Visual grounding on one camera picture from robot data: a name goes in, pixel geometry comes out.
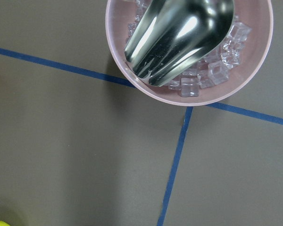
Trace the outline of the metal scoop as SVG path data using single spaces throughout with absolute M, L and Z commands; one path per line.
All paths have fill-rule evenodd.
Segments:
M 232 0 L 153 0 L 125 46 L 144 83 L 161 87 L 201 60 L 227 36 Z

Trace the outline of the pink bowl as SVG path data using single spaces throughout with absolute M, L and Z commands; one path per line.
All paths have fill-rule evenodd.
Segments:
M 269 0 L 236 0 L 239 20 L 252 28 L 241 53 L 240 65 L 230 71 L 229 81 L 200 90 L 198 97 L 181 97 L 167 87 L 148 86 L 131 72 L 125 61 L 127 25 L 136 12 L 133 0 L 109 0 L 106 7 L 106 37 L 112 57 L 122 72 L 139 91 L 158 101 L 179 106 L 201 106 L 221 101 L 242 89 L 262 66 L 273 35 L 273 9 Z

